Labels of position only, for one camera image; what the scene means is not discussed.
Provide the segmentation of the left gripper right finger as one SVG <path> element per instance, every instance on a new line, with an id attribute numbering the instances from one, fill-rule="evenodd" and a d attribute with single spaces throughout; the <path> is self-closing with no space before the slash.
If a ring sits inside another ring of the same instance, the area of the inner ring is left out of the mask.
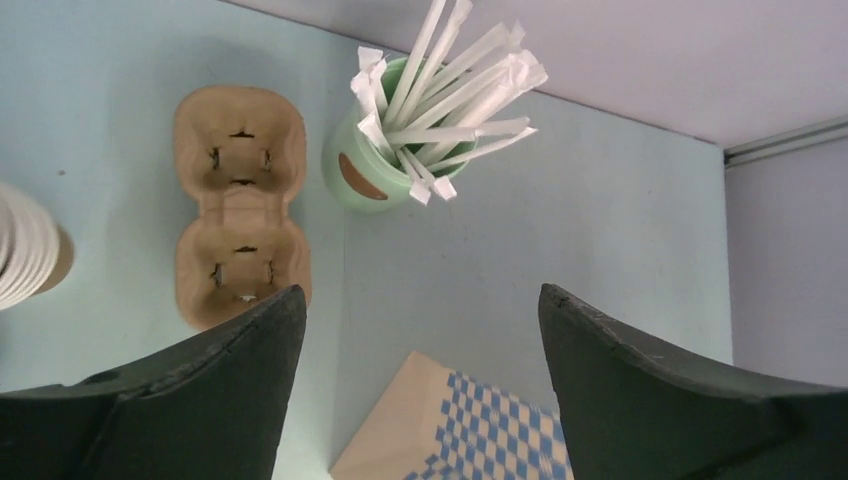
<path id="1" fill-rule="evenodd" d="M 554 284 L 538 318 L 579 479 L 843 479 L 847 391 L 709 359 Z"/>

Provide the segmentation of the blue checkered paper bag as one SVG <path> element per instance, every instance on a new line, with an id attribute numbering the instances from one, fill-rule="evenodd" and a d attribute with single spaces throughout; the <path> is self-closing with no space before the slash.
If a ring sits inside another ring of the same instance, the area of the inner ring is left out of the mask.
<path id="1" fill-rule="evenodd" d="M 411 353 L 334 479 L 571 479 L 557 413 Z"/>

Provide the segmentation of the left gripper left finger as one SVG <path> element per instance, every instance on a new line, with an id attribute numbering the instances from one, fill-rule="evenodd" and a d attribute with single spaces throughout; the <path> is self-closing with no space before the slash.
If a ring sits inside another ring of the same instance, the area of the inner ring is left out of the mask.
<path id="1" fill-rule="evenodd" d="M 301 287 L 70 386 L 1 397 L 5 479 L 269 479 L 305 336 Z"/>

